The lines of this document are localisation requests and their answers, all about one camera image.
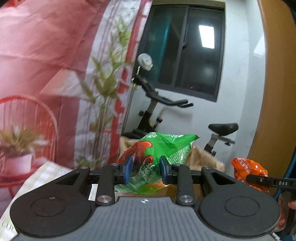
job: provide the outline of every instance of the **orange snack bag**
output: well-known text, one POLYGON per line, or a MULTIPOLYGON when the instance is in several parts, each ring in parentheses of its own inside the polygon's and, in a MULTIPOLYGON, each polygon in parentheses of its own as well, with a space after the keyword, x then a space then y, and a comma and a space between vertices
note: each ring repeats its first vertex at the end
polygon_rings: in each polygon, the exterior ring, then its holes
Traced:
MULTIPOLYGON (((240 180, 243 183, 246 183, 246 177, 249 174, 253 175, 259 175, 259 176, 265 176, 268 177, 267 171, 257 162, 246 159, 246 158, 233 158, 231 161, 231 164, 234 167, 234 178, 236 180, 240 180)), ((267 187, 255 185, 255 184, 248 184, 253 188, 256 188, 262 192, 269 193, 269 190, 267 187)))

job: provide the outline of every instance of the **metal screw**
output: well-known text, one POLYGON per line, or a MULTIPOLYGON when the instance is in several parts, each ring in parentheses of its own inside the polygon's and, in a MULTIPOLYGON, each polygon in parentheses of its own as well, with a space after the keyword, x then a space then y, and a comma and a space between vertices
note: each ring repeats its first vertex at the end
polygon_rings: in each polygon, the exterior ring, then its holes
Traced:
POLYGON ((179 200, 181 202, 188 203, 188 202, 192 202, 193 201, 193 197, 191 197, 189 195, 183 195, 183 196, 179 197, 179 200))
POLYGON ((109 203, 112 201, 112 198, 108 195, 102 195, 102 196, 99 196, 97 200, 100 203, 109 203))

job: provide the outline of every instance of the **white pot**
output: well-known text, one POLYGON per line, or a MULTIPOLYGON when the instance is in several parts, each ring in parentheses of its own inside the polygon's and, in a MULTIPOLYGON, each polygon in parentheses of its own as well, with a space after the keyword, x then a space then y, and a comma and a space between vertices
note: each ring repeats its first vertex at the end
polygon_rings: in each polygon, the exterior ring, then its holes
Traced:
POLYGON ((6 158, 4 173, 7 175, 21 175, 31 171, 32 154, 6 158))

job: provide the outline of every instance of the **bike seat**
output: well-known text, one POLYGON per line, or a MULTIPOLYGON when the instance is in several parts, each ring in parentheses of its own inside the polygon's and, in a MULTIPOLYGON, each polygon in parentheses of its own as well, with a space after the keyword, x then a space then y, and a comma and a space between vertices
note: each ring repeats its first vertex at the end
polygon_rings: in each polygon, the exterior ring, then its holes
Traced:
POLYGON ((239 129, 239 125, 237 123, 210 124, 209 129, 217 133, 219 136, 227 136, 236 132, 239 129))

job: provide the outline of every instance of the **bike handlebar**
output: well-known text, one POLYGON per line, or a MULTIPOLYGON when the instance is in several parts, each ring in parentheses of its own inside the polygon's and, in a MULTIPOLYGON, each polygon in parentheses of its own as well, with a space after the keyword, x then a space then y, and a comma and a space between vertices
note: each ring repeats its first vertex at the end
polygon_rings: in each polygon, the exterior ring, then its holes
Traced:
POLYGON ((154 89, 154 87, 145 80, 142 76, 136 75, 133 81, 137 85, 141 85, 143 90, 146 92, 146 96, 151 98, 152 100, 155 100, 157 102, 160 102, 167 106, 179 106, 181 108, 188 108, 193 106, 193 103, 188 104, 187 99, 172 101, 170 99, 167 99, 165 97, 160 96, 154 89))

